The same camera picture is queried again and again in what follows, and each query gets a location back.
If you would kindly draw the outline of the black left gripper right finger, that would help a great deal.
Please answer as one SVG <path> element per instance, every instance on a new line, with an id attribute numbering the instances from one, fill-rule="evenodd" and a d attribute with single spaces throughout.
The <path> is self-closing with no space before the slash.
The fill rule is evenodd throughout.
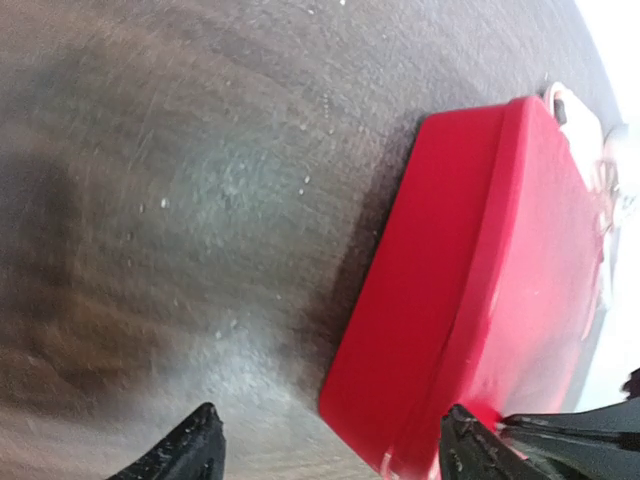
<path id="1" fill-rule="evenodd" d="M 548 479 L 460 404 L 449 409 L 440 426 L 439 467 L 444 480 Z"/>

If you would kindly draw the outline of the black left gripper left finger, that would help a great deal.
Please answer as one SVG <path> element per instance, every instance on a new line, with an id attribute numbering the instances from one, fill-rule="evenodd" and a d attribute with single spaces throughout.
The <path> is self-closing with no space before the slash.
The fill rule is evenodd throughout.
<path id="1" fill-rule="evenodd" d="M 215 406 L 205 402 L 108 480 L 222 480 L 225 459 L 223 422 Z"/>

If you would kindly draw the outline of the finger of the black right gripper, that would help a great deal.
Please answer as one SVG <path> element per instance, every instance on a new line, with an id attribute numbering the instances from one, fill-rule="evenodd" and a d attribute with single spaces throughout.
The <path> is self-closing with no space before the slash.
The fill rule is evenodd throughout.
<path id="1" fill-rule="evenodd" d="M 514 414 L 500 437 L 532 460 L 553 461 L 585 479 L 639 477 L 639 400 L 571 414 Z"/>

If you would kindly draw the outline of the red tin box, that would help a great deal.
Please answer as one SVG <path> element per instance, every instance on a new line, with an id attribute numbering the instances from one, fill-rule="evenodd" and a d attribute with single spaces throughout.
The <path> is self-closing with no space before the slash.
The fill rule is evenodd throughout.
<path id="1" fill-rule="evenodd" d="M 378 473 L 449 337 L 505 112 L 498 105 L 424 120 L 322 388 L 321 417 Z"/>

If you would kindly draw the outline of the red tin lid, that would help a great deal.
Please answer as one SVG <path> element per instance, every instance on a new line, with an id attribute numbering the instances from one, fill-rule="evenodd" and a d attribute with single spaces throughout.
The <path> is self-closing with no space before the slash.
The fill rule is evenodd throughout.
<path id="1" fill-rule="evenodd" d="M 541 100 L 506 109 L 475 251 L 428 391 L 381 475 L 435 475 L 441 417 L 494 424 L 559 409 L 594 314 L 603 240 L 592 194 Z"/>

